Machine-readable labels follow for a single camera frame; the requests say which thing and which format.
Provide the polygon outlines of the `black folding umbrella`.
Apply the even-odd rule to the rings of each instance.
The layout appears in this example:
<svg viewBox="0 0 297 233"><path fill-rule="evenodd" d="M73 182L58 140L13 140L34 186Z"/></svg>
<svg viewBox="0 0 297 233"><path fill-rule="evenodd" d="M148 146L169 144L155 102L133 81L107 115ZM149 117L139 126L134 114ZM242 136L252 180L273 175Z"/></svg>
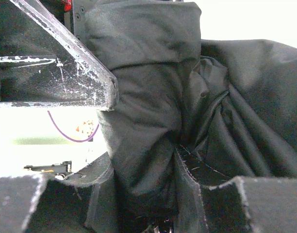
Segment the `black folding umbrella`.
<svg viewBox="0 0 297 233"><path fill-rule="evenodd" d="M175 151L229 178L297 179L297 49L201 40L193 2L99 0L87 47L116 76L98 119L122 233L175 232Z"/></svg>

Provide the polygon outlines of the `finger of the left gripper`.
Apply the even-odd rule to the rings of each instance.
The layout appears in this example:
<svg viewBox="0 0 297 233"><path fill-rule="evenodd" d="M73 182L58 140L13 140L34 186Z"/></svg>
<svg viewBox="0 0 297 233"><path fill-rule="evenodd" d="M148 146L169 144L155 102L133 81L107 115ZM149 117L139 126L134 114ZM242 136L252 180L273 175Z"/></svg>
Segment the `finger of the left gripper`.
<svg viewBox="0 0 297 233"><path fill-rule="evenodd" d="M0 0L0 108L117 101L116 77L40 0Z"/></svg>

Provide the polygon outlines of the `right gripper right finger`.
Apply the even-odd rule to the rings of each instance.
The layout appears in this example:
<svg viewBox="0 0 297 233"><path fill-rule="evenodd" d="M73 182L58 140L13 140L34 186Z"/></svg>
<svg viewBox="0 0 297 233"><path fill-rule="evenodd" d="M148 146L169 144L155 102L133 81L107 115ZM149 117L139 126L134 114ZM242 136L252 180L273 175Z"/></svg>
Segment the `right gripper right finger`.
<svg viewBox="0 0 297 233"><path fill-rule="evenodd" d="M297 233L297 179L229 178L175 151L177 233Z"/></svg>

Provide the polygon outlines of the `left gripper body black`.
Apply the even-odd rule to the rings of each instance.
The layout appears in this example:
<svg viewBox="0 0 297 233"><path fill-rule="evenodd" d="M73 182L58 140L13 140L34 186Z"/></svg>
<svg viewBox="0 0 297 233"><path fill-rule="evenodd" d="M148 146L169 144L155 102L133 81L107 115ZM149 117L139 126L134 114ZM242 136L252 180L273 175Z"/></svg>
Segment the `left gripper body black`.
<svg viewBox="0 0 297 233"><path fill-rule="evenodd" d="M90 10L89 0L40 1L85 46L85 14Z"/></svg>

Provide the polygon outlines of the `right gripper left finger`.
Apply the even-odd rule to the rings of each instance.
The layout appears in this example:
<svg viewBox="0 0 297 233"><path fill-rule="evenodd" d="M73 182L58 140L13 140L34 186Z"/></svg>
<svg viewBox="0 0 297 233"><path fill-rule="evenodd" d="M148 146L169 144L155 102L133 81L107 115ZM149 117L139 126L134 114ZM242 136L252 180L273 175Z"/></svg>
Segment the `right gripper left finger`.
<svg viewBox="0 0 297 233"><path fill-rule="evenodd" d="M112 233L115 181L109 155L59 180L0 175L0 233Z"/></svg>

